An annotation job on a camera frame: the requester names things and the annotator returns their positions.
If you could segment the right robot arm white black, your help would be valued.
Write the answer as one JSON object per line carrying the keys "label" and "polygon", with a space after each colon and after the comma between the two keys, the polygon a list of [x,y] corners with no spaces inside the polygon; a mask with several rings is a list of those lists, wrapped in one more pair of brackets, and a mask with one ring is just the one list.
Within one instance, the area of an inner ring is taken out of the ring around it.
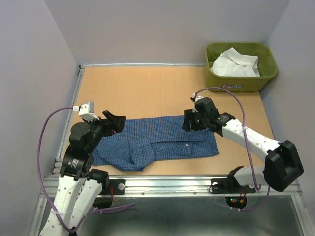
{"label": "right robot arm white black", "polygon": [[184,111],[183,129],[187,132],[209,129],[223,138],[232,140],[255,154],[262,167],[240,166],[232,170],[226,180],[227,188],[237,192],[244,186],[269,185],[283,192],[303,173],[304,168],[295,144],[289,140],[270,139],[243,125],[229,113],[219,113],[212,99],[193,96],[192,109]]}

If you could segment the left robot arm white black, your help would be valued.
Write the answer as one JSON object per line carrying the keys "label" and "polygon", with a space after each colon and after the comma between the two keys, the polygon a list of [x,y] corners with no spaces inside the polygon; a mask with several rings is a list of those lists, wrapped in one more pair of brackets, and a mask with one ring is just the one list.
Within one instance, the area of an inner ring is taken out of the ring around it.
{"label": "left robot arm white black", "polygon": [[104,118],[94,113],[80,113],[82,122],[71,127],[55,199],[41,236],[76,236],[98,194],[109,190],[105,171],[92,170],[93,152],[102,138],[122,132],[126,116],[108,110]]}

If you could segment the blue plaid long sleeve shirt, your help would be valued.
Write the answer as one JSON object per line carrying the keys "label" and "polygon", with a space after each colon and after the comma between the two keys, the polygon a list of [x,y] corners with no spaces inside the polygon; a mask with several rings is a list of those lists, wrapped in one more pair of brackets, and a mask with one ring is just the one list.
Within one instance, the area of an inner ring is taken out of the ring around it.
{"label": "blue plaid long sleeve shirt", "polygon": [[121,133],[102,138],[93,152],[93,165],[140,172],[155,161],[212,157],[219,153],[210,130],[186,132],[183,122],[183,116],[126,120]]}

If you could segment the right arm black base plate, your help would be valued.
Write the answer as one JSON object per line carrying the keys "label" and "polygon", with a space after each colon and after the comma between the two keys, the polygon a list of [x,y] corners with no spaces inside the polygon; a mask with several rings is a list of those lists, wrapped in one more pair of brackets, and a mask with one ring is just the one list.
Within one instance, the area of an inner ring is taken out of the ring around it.
{"label": "right arm black base plate", "polygon": [[226,204],[234,209],[243,210],[247,205],[247,194],[255,193],[254,188],[241,186],[232,178],[215,178],[211,180],[209,192],[226,194]]}

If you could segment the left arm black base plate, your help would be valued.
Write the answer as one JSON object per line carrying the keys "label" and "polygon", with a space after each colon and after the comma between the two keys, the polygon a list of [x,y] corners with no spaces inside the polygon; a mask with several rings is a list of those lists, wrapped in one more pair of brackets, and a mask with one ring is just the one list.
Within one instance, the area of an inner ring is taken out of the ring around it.
{"label": "left arm black base plate", "polygon": [[108,186],[103,188],[92,204],[93,208],[110,208],[113,205],[115,196],[125,194],[125,182],[124,179],[110,179]]}

